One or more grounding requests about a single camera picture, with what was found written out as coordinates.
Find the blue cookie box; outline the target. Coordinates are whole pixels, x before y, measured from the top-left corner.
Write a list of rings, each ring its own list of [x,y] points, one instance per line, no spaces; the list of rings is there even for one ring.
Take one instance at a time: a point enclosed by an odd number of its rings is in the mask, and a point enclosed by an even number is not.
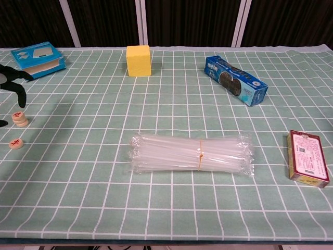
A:
[[[206,58],[204,72],[249,107],[264,101],[267,84],[218,55]]]

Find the clear wrapped straw bundle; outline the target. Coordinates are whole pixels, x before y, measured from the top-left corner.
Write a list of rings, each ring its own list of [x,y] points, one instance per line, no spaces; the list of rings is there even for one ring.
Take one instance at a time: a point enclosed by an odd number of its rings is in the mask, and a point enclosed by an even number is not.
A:
[[[203,140],[200,171],[254,174],[254,150],[247,136],[193,139],[153,134],[131,138],[129,157],[137,172],[198,171],[199,141]]]

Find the blue kitchen scale box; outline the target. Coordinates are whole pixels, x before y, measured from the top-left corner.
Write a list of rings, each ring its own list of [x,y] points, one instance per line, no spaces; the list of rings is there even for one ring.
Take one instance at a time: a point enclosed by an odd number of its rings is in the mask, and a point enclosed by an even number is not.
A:
[[[37,79],[66,68],[63,55],[50,42],[13,49],[11,54],[22,71]]]

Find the yellow rubber band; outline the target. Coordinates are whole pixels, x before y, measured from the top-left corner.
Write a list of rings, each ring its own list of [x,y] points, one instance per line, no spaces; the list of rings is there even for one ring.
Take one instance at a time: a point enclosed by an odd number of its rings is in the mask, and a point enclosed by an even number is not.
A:
[[[200,169],[201,169],[202,159],[204,157],[203,151],[202,151],[202,145],[203,145],[203,140],[200,140],[199,141],[199,163],[198,163],[198,168],[197,168],[198,171],[200,171]]]

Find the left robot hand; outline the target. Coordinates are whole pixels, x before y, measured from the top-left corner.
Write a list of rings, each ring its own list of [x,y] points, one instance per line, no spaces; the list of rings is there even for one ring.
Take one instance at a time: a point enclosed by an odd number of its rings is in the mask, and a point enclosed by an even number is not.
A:
[[[19,107],[25,108],[27,95],[21,84],[13,82],[13,80],[16,79],[34,80],[34,78],[25,71],[16,70],[10,66],[0,64],[0,89],[15,92],[18,96]]]

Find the red playing card box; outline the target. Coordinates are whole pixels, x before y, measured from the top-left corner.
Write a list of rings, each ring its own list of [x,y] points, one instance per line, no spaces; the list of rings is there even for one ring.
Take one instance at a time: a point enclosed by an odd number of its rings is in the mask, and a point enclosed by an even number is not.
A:
[[[320,137],[291,130],[287,136],[289,178],[291,180],[324,188],[329,184]]]

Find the white partition frame post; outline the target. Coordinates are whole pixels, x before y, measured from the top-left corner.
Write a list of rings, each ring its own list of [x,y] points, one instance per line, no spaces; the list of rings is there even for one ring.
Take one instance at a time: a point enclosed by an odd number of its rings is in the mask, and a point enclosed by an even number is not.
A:
[[[145,0],[135,0],[137,28],[140,45],[148,45],[147,18]]]
[[[241,47],[252,0],[241,0],[231,47]]]
[[[71,37],[73,40],[73,44],[76,48],[79,48],[79,47],[81,47],[81,43],[80,43],[80,39],[79,39],[77,30],[75,27],[75,23],[74,23],[74,20],[72,17],[70,6],[68,4],[68,0],[59,0],[59,2],[60,2],[60,6],[61,6],[62,12],[63,12],[65,20],[66,20],[68,29],[70,31],[70,34],[71,34]]]

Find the green checked tablecloth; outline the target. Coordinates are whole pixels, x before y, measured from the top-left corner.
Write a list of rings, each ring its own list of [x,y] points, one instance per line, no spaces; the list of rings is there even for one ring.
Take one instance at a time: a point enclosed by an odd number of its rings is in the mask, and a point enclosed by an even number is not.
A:
[[[29,124],[0,128],[0,243],[333,242],[333,51],[160,48],[146,78],[127,75],[122,49],[62,54],[65,70],[24,84]],[[217,55],[267,84],[264,101],[249,107],[210,78]],[[289,178],[291,130],[320,137],[324,188]],[[250,135],[255,174],[133,172],[137,132]]]

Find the yellow sponge cube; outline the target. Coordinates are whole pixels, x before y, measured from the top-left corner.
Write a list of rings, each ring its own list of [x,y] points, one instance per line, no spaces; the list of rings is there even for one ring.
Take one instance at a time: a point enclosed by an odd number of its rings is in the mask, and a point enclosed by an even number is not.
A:
[[[148,45],[128,46],[126,48],[126,62],[130,77],[150,76],[150,47]]]

